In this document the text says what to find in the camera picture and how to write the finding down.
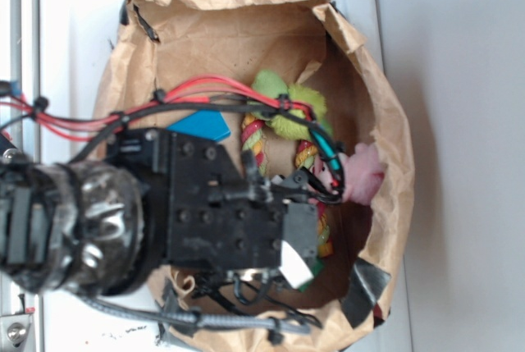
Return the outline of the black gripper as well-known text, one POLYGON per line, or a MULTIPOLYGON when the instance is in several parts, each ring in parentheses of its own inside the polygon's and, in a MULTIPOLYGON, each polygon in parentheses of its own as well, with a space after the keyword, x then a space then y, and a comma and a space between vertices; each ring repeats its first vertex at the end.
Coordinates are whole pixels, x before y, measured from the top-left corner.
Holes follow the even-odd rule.
POLYGON ((143 205, 143 272, 162 264, 246 278, 282 276, 293 289, 313 279, 317 209, 307 177, 279 184, 251 153, 236 166, 219 143, 164 129, 124 130, 107 160, 138 182, 143 205))

